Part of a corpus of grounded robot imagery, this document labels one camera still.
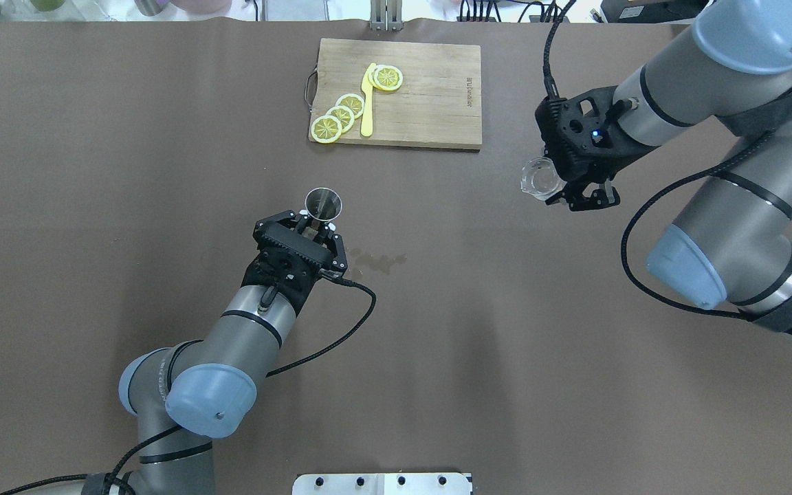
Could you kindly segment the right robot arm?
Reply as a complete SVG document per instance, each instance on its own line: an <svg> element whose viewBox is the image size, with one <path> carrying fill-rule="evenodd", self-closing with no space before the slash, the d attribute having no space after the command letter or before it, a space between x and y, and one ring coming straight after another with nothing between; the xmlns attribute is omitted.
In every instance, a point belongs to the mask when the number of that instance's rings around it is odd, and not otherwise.
<svg viewBox="0 0 792 495"><path fill-rule="evenodd" d="M695 314L792 336L792 1L714 1L616 87L560 95L543 49L535 118L559 179L544 201L618 206L627 166L716 118L736 143L658 191L629 220L620 262L645 294Z"/></svg>

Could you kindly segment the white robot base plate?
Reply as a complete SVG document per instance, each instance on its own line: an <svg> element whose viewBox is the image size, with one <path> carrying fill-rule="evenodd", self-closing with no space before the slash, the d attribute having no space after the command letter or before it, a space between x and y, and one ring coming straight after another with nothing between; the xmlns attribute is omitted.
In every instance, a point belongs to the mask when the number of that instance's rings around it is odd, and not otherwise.
<svg viewBox="0 0 792 495"><path fill-rule="evenodd" d="M472 475L444 472L305 474L292 494L474 494Z"/></svg>

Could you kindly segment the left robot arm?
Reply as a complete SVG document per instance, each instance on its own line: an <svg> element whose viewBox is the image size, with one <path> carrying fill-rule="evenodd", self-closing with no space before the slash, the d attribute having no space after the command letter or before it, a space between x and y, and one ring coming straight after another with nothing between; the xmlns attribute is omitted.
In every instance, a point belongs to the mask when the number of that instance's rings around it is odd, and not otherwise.
<svg viewBox="0 0 792 495"><path fill-rule="evenodd" d="M348 260L331 221L339 207L287 210L261 219L258 254L207 338L136 358L118 392L138 420L140 469L91 475L84 494L213 494L212 441L236 432L314 284L341 276Z"/></svg>

